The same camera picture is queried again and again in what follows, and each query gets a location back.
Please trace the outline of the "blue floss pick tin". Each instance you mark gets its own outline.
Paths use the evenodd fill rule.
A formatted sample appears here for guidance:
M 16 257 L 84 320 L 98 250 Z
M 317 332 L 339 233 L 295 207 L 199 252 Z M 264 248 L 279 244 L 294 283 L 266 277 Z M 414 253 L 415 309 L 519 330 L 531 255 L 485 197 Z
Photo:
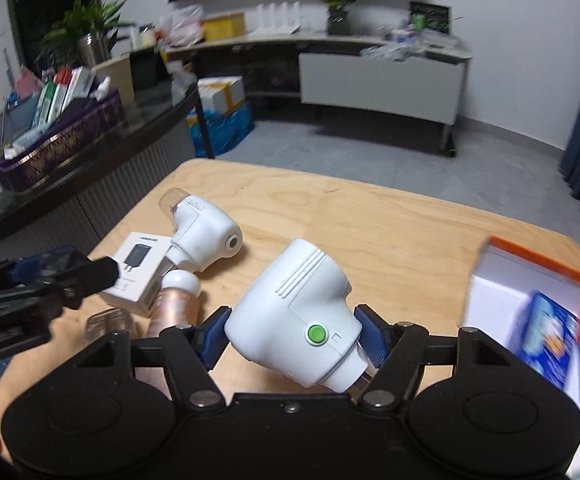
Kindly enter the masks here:
M 562 390 L 578 336 L 578 318 L 542 292 L 533 292 L 518 316 L 510 350 L 540 376 Z

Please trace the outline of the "copper bottle white cap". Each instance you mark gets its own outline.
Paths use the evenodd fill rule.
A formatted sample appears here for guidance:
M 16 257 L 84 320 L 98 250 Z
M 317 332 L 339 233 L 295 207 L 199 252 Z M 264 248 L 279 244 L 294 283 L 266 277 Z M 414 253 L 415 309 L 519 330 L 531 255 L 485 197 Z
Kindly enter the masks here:
M 162 330 L 172 326 L 196 325 L 200 295 L 200 282 L 192 272 L 179 269 L 166 272 L 154 300 L 145 338 L 156 338 Z

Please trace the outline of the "blue plastic bag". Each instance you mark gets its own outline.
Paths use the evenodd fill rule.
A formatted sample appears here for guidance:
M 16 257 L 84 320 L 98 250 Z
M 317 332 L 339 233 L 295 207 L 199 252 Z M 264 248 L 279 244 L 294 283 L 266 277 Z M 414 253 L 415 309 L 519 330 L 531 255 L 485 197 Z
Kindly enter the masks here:
M 215 155 L 225 154 L 233 150 L 254 129 L 252 110 L 249 103 L 243 103 L 238 110 L 234 110 L 227 115 L 207 110 L 204 113 L 204 117 L 208 127 L 211 148 Z M 196 114 L 191 113 L 187 116 L 187 126 L 194 144 L 194 154 L 197 157 L 207 158 L 208 154 L 205 151 Z

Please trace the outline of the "white plastic bag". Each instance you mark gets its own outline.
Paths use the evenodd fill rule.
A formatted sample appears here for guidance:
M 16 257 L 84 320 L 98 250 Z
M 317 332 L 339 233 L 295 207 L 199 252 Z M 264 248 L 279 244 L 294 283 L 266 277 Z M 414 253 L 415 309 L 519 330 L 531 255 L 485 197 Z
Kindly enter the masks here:
M 156 30 L 169 47 L 189 47 L 203 39 L 204 11 L 193 4 L 160 17 Z

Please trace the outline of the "plant in steel cup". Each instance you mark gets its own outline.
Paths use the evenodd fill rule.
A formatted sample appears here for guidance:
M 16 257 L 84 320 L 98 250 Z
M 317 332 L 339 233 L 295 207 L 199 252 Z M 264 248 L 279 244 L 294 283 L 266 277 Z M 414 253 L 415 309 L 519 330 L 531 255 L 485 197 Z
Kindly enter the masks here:
M 128 0 L 74 0 L 63 17 L 55 22 L 51 30 L 40 42 L 40 52 L 55 55 L 60 65 L 74 65 L 83 62 L 78 43 L 87 35 L 99 35 L 111 49 L 118 40 L 118 30 L 134 26 L 132 21 L 121 18 L 122 7 Z

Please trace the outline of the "cardboard box on floor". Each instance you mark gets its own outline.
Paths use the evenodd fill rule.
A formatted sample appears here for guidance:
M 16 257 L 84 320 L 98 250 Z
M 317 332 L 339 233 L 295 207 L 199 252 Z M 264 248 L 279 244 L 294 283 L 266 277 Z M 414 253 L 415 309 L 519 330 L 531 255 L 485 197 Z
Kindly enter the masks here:
M 201 78 L 198 89 L 205 112 L 227 115 L 246 102 L 246 89 L 241 76 Z

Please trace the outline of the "white plug-in vaporizer green button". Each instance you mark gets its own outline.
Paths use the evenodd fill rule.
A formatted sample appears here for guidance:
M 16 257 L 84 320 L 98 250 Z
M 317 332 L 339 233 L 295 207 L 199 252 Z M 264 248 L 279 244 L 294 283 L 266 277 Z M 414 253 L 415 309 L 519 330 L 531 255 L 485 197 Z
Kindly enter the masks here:
M 348 390 L 366 372 L 352 286 L 320 248 L 297 238 L 254 281 L 225 324 L 245 359 L 304 388 Z

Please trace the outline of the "white charger box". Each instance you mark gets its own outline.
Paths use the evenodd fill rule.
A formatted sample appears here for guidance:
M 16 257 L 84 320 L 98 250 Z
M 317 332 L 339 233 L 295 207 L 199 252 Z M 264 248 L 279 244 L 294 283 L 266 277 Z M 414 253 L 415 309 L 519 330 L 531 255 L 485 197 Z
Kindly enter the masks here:
M 167 236 L 130 232 L 113 259 L 119 278 L 100 296 L 112 307 L 129 310 L 148 318 L 161 287 L 165 253 L 170 248 Z

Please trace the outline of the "yellow box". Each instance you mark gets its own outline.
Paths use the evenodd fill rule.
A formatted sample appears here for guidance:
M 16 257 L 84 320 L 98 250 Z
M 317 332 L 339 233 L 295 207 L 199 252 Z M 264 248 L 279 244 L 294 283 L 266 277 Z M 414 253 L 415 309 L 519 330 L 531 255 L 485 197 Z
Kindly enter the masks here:
M 208 16 L 203 20 L 205 41 L 220 41 L 244 36 L 247 33 L 246 16 L 243 12 Z

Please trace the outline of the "white wifi router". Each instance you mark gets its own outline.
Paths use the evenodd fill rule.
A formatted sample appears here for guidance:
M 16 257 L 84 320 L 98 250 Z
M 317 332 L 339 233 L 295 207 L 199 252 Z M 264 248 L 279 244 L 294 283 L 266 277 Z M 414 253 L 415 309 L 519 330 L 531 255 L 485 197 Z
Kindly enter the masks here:
M 289 36 L 301 28 L 301 3 L 259 4 L 256 7 L 255 29 L 249 32 L 252 37 Z

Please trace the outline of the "black green box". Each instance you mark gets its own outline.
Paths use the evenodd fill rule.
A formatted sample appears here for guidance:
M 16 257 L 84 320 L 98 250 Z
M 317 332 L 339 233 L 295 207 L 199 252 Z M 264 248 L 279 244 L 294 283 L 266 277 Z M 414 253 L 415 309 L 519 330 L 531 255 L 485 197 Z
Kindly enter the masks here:
M 433 3 L 411 1 L 409 3 L 409 18 L 410 24 L 415 27 L 417 32 L 430 29 L 449 35 L 452 8 Z

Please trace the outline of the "white vaporizer with glass bottle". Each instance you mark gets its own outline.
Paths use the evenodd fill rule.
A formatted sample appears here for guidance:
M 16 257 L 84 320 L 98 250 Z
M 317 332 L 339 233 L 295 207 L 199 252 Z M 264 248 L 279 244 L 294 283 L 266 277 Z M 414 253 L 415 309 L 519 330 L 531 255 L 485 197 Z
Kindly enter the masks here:
M 165 253 L 174 269 L 203 272 L 218 260 L 240 252 L 241 229 L 219 206 L 181 188 L 167 190 L 159 205 L 174 222 L 174 234 Z

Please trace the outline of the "white TV cabinet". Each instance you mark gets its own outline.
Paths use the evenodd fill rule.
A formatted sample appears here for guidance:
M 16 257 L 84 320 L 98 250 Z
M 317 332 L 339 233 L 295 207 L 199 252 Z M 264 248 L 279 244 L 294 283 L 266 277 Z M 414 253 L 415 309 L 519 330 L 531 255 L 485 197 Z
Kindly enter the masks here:
M 453 129 L 471 54 L 432 40 L 389 41 L 323 32 L 247 35 L 168 48 L 200 78 L 239 76 L 248 98 L 392 114 L 441 128 L 440 151 L 456 153 Z

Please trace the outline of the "black charger adapter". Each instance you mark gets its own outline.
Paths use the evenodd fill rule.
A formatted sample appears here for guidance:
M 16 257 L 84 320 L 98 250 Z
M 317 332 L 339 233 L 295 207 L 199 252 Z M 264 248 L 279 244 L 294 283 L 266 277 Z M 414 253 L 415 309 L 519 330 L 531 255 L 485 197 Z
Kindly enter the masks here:
M 35 270 L 32 282 L 35 284 L 58 283 L 65 280 L 72 271 L 86 266 L 90 259 L 74 247 L 59 247 L 35 256 Z

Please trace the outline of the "orange white shoebox lid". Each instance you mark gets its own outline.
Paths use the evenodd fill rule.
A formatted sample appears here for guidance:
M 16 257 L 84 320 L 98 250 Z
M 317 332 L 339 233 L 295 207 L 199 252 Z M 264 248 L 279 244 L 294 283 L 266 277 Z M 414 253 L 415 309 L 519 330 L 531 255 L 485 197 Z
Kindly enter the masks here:
M 580 409 L 580 271 L 493 236 L 473 268 L 462 322 L 498 341 Z M 580 445 L 568 476 L 580 479 Z

